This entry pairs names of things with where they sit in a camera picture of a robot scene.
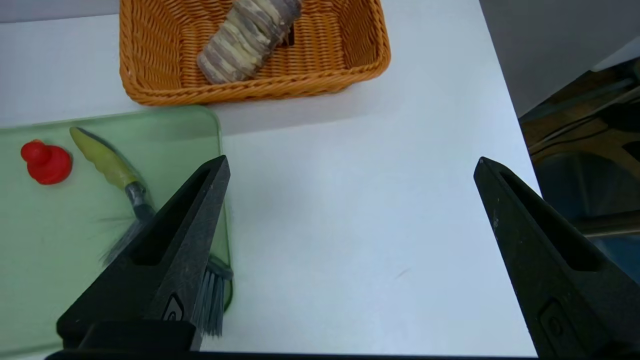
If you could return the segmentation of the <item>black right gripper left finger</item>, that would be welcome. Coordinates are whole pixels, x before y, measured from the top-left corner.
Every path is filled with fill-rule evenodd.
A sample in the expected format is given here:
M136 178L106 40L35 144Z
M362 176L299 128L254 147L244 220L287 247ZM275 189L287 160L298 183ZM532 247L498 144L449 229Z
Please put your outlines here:
M59 317L66 351L196 351L195 322L231 177L225 155L204 162Z

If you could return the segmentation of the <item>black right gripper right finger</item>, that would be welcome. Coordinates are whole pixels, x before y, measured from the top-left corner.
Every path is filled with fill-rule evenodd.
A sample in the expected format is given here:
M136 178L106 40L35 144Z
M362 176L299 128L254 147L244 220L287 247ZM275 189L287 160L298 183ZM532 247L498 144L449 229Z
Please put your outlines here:
M473 178L538 357L638 358L638 283L508 167Z

